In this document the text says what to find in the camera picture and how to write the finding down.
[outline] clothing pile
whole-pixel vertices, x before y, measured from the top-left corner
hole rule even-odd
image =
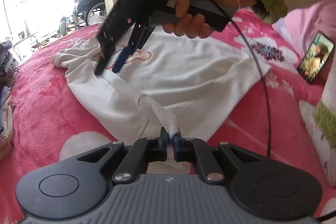
[[[11,152],[13,135],[11,87],[19,72],[19,64],[9,52],[11,47],[11,42],[0,44],[0,160]]]

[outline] black circular pad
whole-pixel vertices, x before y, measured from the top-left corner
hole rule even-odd
[[[268,159],[241,164],[239,169],[230,191],[251,214],[276,221],[314,214],[322,189],[310,174]]]
[[[40,182],[40,191],[55,198],[71,195],[78,187],[78,179],[66,174],[51,175]]]
[[[99,165],[73,157],[25,175],[16,187],[16,199],[24,214],[56,220],[90,211],[107,192]]]

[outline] smartphone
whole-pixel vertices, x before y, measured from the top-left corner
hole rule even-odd
[[[307,80],[312,83],[322,70],[335,44],[325,34],[318,31],[310,44],[303,60],[297,70]]]

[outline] gray gripper base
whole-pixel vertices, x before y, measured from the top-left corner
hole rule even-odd
[[[40,220],[26,216],[22,224],[317,224],[306,217],[277,222],[255,217],[240,208],[222,186],[209,185],[198,175],[141,175],[115,186],[86,215],[70,220]]]

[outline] pink blanket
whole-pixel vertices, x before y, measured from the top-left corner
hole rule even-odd
[[[300,60],[270,25],[263,24],[247,10],[238,12],[235,21],[247,37],[253,38],[252,43],[259,43],[255,45],[257,51],[278,59],[272,61],[273,68],[266,76],[272,116],[272,158],[306,170],[320,181],[324,195],[319,213],[330,198],[336,197],[336,189],[328,188],[324,181],[317,154],[300,117],[298,101],[316,105],[323,83],[309,85],[293,72],[293,64]],[[21,67],[12,89],[16,104],[13,151],[0,161],[0,223],[3,220],[12,224],[22,218],[15,187],[23,175],[67,157],[78,147],[88,150],[93,140],[95,144],[114,140],[73,96],[64,78],[65,70],[50,64],[58,50],[71,47],[77,40],[89,39],[96,30],[97,26],[91,26],[70,34],[39,50]],[[213,37],[246,50],[230,25]],[[257,83],[208,143],[229,141],[264,155],[267,126],[264,91],[262,83]]]

